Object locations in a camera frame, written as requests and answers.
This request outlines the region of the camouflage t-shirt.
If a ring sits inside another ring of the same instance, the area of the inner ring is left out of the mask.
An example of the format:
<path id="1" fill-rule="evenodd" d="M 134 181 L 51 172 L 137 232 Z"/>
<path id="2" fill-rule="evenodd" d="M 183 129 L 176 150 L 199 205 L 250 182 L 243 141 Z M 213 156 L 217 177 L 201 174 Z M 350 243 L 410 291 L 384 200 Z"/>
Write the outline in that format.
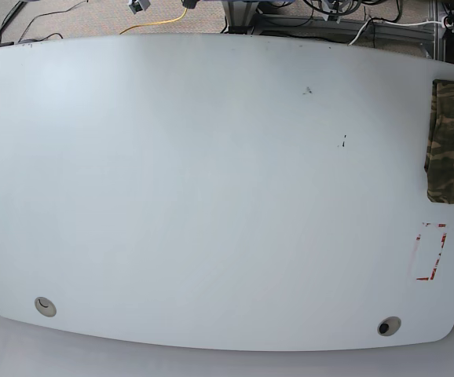
<path id="1" fill-rule="evenodd" d="M 454 204 L 454 81 L 434 80 L 424 163 L 427 197 Z"/>

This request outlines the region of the right table grommet hole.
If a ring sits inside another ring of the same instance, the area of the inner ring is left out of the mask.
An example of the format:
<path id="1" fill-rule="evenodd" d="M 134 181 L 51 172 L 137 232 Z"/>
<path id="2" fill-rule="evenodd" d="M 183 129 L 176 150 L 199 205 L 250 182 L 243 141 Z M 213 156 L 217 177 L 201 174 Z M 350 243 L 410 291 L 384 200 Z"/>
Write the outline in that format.
<path id="1" fill-rule="evenodd" d="M 399 317 L 387 317 L 379 323 L 377 332 L 381 336 L 389 337 L 394 335 L 400 327 L 401 319 Z"/>

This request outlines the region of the table grommet hole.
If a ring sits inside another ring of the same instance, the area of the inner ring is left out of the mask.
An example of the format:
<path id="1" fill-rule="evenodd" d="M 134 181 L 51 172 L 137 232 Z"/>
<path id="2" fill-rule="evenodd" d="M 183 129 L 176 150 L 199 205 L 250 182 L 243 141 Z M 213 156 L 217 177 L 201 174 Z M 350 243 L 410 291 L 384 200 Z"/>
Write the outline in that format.
<path id="1" fill-rule="evenodd" d="M 57 314 L 56 306 L 45 297 L 37 297 L 35 299 L 35 308 L 44 317 L 55 317 Z"/>
<path id="2" fill-rule="evenodd" d="M 387 317 L 379 323 L 377 332 L 381 336 L 389 337 L 394 335 L 400 327 L 401 319 L 399 317 Z"/>

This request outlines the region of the red tape rectangle marking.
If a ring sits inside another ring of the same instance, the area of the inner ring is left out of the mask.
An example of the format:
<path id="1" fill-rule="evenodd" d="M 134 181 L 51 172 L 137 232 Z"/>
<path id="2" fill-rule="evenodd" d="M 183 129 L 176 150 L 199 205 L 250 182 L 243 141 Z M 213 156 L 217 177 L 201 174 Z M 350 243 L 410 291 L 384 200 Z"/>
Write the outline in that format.
<path id="1" fill-rule="evenodd" d="M 432 281 L 441 260 L 448 233 L 445 223 L 424 222 L 412 252 L 409 274 L 415 281 Z"/>

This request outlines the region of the left table grommet hole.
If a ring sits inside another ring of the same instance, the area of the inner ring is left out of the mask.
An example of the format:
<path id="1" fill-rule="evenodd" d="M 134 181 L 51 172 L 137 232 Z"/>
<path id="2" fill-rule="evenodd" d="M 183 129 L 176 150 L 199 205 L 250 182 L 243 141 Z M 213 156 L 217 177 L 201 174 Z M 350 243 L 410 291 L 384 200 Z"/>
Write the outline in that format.
<path id="1" fill-rule="evenodd" d="M 45 297 L 37 297 L 35 299 L 35 308 L 44 317 L 55 317 L 57 314 L 56 306 Z"/>

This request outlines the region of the aluminium frame stand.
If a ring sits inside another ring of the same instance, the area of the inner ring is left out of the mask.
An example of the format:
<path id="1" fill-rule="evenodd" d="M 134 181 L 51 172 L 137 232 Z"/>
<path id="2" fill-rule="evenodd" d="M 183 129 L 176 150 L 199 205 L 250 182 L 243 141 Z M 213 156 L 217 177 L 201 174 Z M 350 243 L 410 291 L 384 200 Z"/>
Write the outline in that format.
<path id="1" fill-rule="evenodd" d="M 338 1 L 340 21 L 325 21 L 319 1 L 223 1 L 224 32 L 367 44 L 418 46 L 445 61 L 447 13 L 440 1 Z"/>

